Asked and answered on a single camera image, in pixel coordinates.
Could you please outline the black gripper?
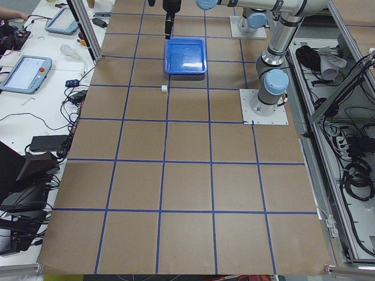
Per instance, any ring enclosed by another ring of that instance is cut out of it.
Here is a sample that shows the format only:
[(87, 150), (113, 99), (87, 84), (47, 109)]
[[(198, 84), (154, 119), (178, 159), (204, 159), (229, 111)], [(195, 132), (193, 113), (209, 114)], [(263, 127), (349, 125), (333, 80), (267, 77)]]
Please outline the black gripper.
[(180, 11), (181, 0), (163, 0), (162, 7), (166, 12), (165, 18), (165, 39), (171, 38), (175, 14)]

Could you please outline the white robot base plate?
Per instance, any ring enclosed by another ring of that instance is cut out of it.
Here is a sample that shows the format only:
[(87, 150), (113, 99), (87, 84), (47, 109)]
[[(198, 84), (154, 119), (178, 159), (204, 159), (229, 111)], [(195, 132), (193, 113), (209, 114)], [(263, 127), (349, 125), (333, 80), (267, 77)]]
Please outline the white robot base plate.
[(240, 102), (245, 125), (288, 125), (285, 106), (280, 97), (275, 105), (264, 105), (258, 99), (257, 89), (240, 89)]

